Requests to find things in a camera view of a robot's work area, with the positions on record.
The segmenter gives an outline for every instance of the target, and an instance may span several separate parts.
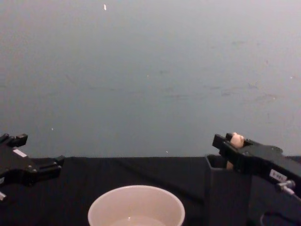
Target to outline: black holder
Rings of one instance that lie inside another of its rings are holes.
[[[226,169],[221,156],[206,156],[205,226],[245,226],[252,176]]]

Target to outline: white bowl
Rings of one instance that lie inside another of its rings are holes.
[[[172,193],[152,186],[126,186],[94,201],[90,226],[181,226],[185,210]]]

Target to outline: gray wall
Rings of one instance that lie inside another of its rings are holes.
[[[300,154],[299,0],[0,7],[0,132],[32,157],[200,156],[234,131]]]

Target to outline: black table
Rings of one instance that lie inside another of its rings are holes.
[[[294,157],[301,162],[301,157]],[[87,226],[92,202],[103,193],[127,185],[152,185],[174,193],[186,211],[185,226],[201,226],[204,213],[204,157],[187,158],[66,158],[57,179],[34,187],[8,185],[1,191],[0,226]],[[301,219],[301,204],[254,177],[249,225],[259,225],[264,211],[280,211]],[[290,225],[267,218],[267,225]]]

